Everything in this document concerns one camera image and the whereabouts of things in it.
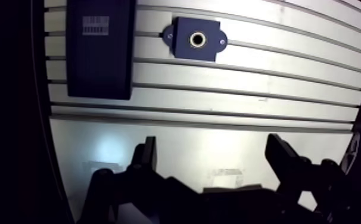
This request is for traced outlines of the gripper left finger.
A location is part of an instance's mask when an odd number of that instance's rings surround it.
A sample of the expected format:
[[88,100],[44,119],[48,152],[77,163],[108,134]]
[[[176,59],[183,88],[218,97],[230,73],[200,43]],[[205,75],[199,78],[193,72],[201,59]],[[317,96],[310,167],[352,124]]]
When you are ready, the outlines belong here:
[[120,206],[133,205],[152,223],[199,223],[200,195],[157,171],[156,138],[148,136],[124,172],[94,171],[79,223],[117,223]]

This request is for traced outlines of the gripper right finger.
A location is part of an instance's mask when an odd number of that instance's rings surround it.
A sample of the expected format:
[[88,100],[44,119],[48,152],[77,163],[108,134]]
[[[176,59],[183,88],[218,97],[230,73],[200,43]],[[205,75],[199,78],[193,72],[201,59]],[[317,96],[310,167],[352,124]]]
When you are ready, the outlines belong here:
[[335,161],[313,164],[275,133],[268,134],[264,154],[280,181],[279,194],[298,201],[302,192],[311,192],[313,214],[324,223],[361,223],[361,193]]

